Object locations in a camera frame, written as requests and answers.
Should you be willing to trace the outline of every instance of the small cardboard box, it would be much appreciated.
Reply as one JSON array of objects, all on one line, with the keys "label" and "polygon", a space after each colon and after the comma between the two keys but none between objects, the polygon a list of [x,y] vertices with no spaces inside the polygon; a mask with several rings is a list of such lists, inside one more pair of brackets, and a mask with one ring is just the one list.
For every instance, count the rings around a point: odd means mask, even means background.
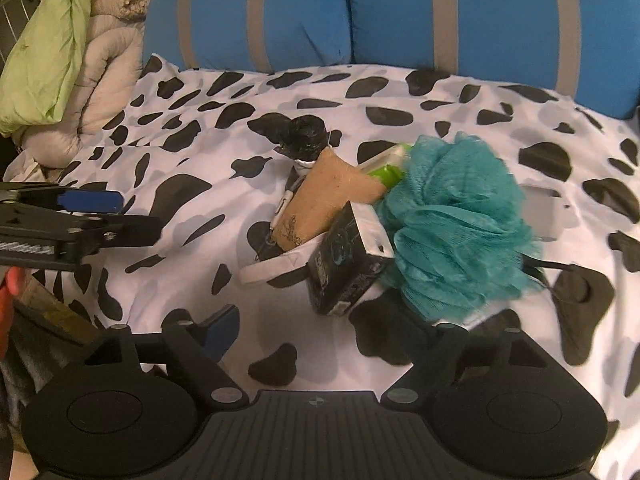
[{"label": "small cardboard box", "polygon": [[393,260],[373,206],[347,202],[307,264],[314,310],[344,316]]}]

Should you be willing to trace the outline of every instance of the white bedsheet with black spots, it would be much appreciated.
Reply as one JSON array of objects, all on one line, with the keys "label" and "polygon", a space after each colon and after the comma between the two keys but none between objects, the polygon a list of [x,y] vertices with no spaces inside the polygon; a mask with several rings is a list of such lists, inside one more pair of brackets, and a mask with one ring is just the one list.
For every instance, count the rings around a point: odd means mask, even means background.
[{"label": "white bedsheet with black spots", "polygon": [[[546,259],[608,278],[591,283],[600,299],[584,299],[579,312],[557,309],[544,291],[492,305],[488,312],[505,310],[483,326],[521,325],[602,404],[610,431],[593,470],[599,479],[640,478],[640,181],[630,123],[552,92],[383,66],[178,72],[153,57],[133,97],[87,142],[62,184],[119,191],[129,214],[162,219],[161,240],[103,250],[75,273],[37,272],[60,300],[97,326],[124,322],[135,332],[158,330],[177,308],[201,320],[233,303],[241,333],[224,361],[249,392],[261,385],[248,365],[288,343],[297,351],[288,388],[380,394],[406,366],[362,355],[348,319],[313,314],[302,274],[254,287],[237,280],[265,251],[289,177],[290,161],[274,151],[278,132],[291,118],[317,115],[338,155],[356,164],[395,142],[462,130],[484,139],[519,183],[552,187],[572,206],[574,227],[545,244]],[[277,252],[267,246],[263,256],[270,251]],[[553,283],[558,272],[548,276]],[[372,316],[384,311],[376,293],[367,295]],[[281,356],[292,367],[296,352],[287,350]]]}]

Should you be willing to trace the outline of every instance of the brown pouch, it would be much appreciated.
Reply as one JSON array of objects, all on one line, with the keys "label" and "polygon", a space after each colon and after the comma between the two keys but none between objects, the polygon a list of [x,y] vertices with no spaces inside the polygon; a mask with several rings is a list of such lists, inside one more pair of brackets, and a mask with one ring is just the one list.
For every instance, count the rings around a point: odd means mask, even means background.
[{"label": "brown pouch", "polygon": [[324,233],[348,202],[373,204],[386,187],[378,179],[344,162],[331,148],[320,153],[280,221],[274,241],[285,251]]}]

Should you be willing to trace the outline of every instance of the beige stripe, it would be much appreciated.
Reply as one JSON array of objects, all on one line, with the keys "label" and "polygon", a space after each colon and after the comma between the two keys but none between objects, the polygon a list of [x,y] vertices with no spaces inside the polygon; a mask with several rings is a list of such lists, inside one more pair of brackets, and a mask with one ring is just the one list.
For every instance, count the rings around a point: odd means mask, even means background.
[{"label": "beige stripe", "polygon": [[458,72],[458,0],[433,0],[433,63]]},{"label": "beige stripe", "polygon": [[580,80],[580,0],[558,0],[560,45],[558,47],[558,80],[556,91],[575,97]]},{"label": "beige stripe", "polygon": [[246,0],[246,38],[255,69],[258,72],[271,72],[264,44],[264,0]]},{"label": "beige stripe", "polygon": [[193,51],[193,36],[191,35],[191,0],[178,0],[178,44],[180,53],[187,68],[197,68],[196,55]]}]

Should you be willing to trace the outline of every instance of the green cloth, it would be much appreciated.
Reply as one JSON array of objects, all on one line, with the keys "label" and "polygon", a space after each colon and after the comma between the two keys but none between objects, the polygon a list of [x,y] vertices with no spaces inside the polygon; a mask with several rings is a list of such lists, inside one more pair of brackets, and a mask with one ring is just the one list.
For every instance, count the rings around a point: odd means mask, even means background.
[{"label": "green cloth", "polygon": [[91,0],[43,0],[0,75],[0,133],[62,120],[84,57]]}]

